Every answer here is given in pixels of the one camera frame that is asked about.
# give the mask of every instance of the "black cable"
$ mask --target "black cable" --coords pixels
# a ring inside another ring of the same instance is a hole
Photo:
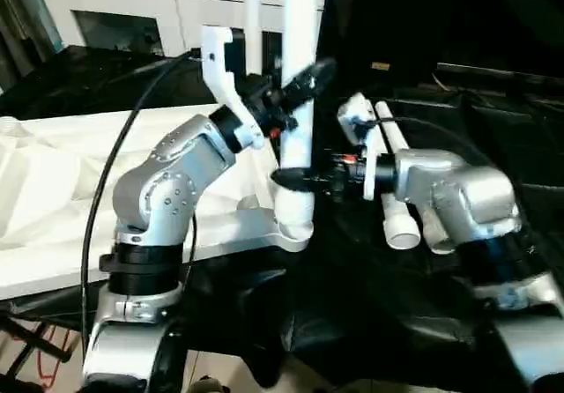
[[[527,95],[520,95],[519,97],[535,109],[540,109],[540,110],[544,110],[544,111],[552,111],[552,112],[554,112],[556,114],[560,114],[560,115],[562,113],[564,113],[564,108],[558,108],[558,106],[555,106],[555,105],[547,103],[547,102],[543,102],[541,99],[530,98]]]
[[[442,127],[440,124],[435,124],[434,122],[428,122],[426,120],[420,120],[419,118],[415,117],[386,117],[380,118],[375,122],[372,122],[373,125],[380,125],[382,126],[385,122],[415,122],[421,126],[426,126],[430,129],[440,131],[446,137],[450,137],[451,139],[455,140],[459,145],[465,148],[468,151],[471,151],[477,157],[480,157],[487,165],[491,167],[497,167],[494,162],[485,155],[477,146],[473,145],[472,143],[464,140],[461,136],[459,136],[455,131]]]
[[[81,335],[82,335],[82,352],[83,358],[86,356],[86,350],[88,347],[88,341],[90,337],[90,332],[88,329],[88,258],[90,255],[90,241],[92,239],[94,221],[96,220],[96,214],[98,213],[98,208],[100,207],[100,201],[102,199],[102,194],[104,193],[104,188],[106,187],[106,182],[108,180],[109,172],[114,165],[115,158],[120,151],[125,137],[130,132],[133,122],[137,118],[139,112],[141,111],[143,105],[145,104],[147,98],[152,93],[154,88],[160,83],[160,81],[168,75],[179,63],[183,62],[190,56],[191,52],[185,52],[184,54],[177,56],[173,61],[171,61],[162,71],[155,77],[149,85],[145,88],[145,91],[141,97],[137,100],[135,107],[131,111],[127,121],[122,127],[122,131],[115,140],[112,151],[108,155],[106,164],[98,180],[98,185],[94,191],[94,196],[92,200],[92,205],[90,207],[90,212],[88,214],[88,220],[86,221],[85,238],[82,243],[82,256],[80,262],[80,293],[81,293]]]
[[[474,92],[474,91],[471,90],[471,89],[459,89],[458,91],[456,91],[456,94],[461,94],[461,95],[469,94],[469,95],[473,95],[474,98],[478,98],[486,108],[493,108],[493,109],[495,109],[494,105],[493,105],[489,100],[487,100],[483,95],[480,95],[479,93]]]

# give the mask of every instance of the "white vertical pole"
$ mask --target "white vertical pole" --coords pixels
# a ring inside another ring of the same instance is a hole
[[[247,74],[263,73],[261,0],[245,0],[245,60]]]
[[[317,45],[317,0],[285,0],[282,39],[282,80],[287,84],[315,61]],[[313,101],[293,113],[298,127],[282,133],[280,167],[310,167],[313,135]],[[313,233],[314,195],[280,188],[275,202],[280,229],[295,239]]]

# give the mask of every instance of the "red cable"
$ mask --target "red cable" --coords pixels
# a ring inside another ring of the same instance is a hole
[[[56,332],[56,326],[54,325],[52,326],[51,332],[49,333],[49,338],[48,338],[49,342],[53,340],[53,336],[55,335],[55,332]],[[67,342],[69,341],[70,334],[71,334],[71,330],[67,329],[67,332],[64,334],[63,346],[61,346],[61,349],[63,349],[64,351],[66,350]],[[39,376],[40,380],[48,381],[48,384],[46,383],[41,384],[44,390],[49,390],[55,385],[56,376],[59,372],[60,366],[61,366],[61,361],[57,360],[55,363],[55,368],[53,368],[53,374],[43,374],[43,368],[41,367],[41,351],[39,350],[37,351],[37,375]]]

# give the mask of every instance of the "yellow sticker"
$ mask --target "yellow sticker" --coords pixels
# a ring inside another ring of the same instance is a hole
[[[372,63],[372,70],[388,71],[390,69],[389,63]]]

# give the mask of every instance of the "white pvc pipe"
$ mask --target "white pvc pipe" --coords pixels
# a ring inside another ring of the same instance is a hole
[[[317,44],[317,0],[285,0],[282,37],[282,80],[287,84],[315,61]],[[293,112],[298,127],[283,132],[280,167],[310,167],[313,135],[313,101]],[[295,239],[313,233],[314,195],[279,188],[274,205],[280,229]]]
[[[393,118],[393,115],[388,107],[388,104],[383,100],[376,103],[376,113],[380,118]],[[409,149],[409,145],[405,140],[404,134],[395,122],[384,122],[382,124],[386,136],[390,141],[392,152],[397,152],[400,149]]]
[[[245,0],[245,61],[247,74],[263,73],[261,0]]]
[[[388,153],[388,148],[379,126],[375,126],[370,130],[366,144],[368,150],[373,151],[376,157],[383,153]],[[371,157],[368,154],[367,166],[370,161],[374,161],[373,166],[377,165],[377,158]],[[382,209],[384,214],[383,230],[388,246],[395,250],[407,250],[419,245],[421,233],[406,204],[399,202],[394,194],[385,193],[382,194]]]
[[[393,114],[388,107],[388,104],[383,100],[376,103],[376,113],[380,118],[393,118]],[[409,149],[409,145],[405,140],[404,134],[397,126],[396,122],[384,122],[382,124],[386,136],[390,141],[390,147],[393,152],[401,149]],[[425,206],[418,206],[417,211],[423,222],[423,237],[427,242],[428,247],[435,252],[435,254],[448,254],[453,251],[452,248],[445,245],[445,241],[449,238],[442,226],[441,221],[438,219],[433,209]]]

